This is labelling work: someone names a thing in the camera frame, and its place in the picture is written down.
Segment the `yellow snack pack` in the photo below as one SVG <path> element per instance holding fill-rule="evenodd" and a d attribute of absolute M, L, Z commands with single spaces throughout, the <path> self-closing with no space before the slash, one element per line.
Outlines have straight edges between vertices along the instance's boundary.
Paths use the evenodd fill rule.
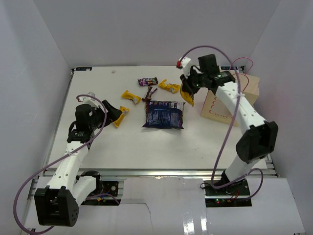
<path fill-rule="evenodd" d="M 123 119 L 125 118 L 125 116 L 128 114 L 128 112 L 130 111 L 129 108 L 126 108 L 124 106 L 120 106 L 120 111 L 122 112 L 121 115 L 119 116 L 119 118 L 114 122 L 114 126 L 116 128 L 118 128 L 121 124 L 121 122 L 123 121 Z"/>
<path fill-rule="evenodd" d="M 190 104 L 192 107 L 194 106 L 194 97 L 189 94 L 188 92 L 186 92 L 183 88 L 183 85 L 181 85 L 180 87 L 180 95 L 181 97 L 188 103 Z"/>

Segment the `large blue snack bag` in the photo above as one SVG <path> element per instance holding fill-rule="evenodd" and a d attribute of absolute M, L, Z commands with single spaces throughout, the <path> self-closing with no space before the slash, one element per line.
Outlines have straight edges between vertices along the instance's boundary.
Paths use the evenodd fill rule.
<path fill-rule="evenodd" d="M 145 124 L 142 127 L 156 129 L 184 129 L 185 102 L 156 101 L 145 103 Z"/>

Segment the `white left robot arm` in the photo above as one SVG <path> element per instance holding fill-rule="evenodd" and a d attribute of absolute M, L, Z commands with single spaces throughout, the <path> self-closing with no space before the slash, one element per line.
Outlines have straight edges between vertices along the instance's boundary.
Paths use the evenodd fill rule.
<path fill-rule="evenodd" d="M 78 174 L 84 157 L 88 154 L 94 132 L 118 120 L 122 111 L 103 100 L 97 105 L 93 99 L 82 102 L 75 110 L 76 120 L 68 132 L 66 153 L 53 177 L 34 195 L 37 218 L 43 226 L 75 225 L 79 206 L 88 196 L 103 192 L 99 172 Z"/>

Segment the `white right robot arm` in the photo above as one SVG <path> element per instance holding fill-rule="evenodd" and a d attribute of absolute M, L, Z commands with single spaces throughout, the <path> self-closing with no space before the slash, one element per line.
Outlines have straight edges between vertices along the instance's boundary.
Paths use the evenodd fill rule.
<path fill-rule="evenodd" d="M 180 76 L 181 96 L 190 104 L 194 103 L 194 94 L 199 89 L 207 88 L 230 111 L 232 121 L 237 122 L 242 136 L 236 144 L 236 157 L 222 173 L 221 179 L 211 183 L 214 189 L 220 189 L 226 195 L 233 195 L 241 181 L 251 172 L 261 159 L 274 151 L 278 125 L 268 122 L 256 112 L 239 88 L 239 79 L 230 71 L 220 70 L 214 54 L 198 58 L 199 70 L 190 58 L 180 58 L 177 68 L 183 70 Z"/>

